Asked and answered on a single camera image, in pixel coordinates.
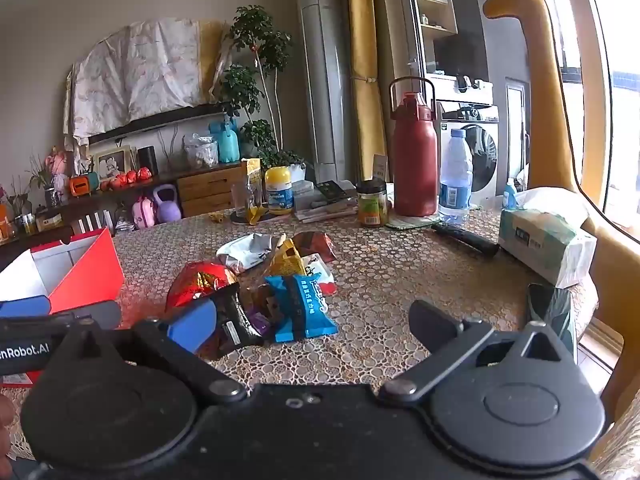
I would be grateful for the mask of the person's left hand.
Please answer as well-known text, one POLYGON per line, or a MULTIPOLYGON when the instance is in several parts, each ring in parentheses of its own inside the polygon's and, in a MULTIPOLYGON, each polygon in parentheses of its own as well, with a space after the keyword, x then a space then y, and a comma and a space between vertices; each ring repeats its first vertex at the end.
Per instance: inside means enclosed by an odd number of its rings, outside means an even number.
POLYGON ((13 403, 3 394, 0 396, 0 444, 1 444, 1 468, 10 470, 9 452, 11 451, 11 438, 9 426, 14 419, 13 403))

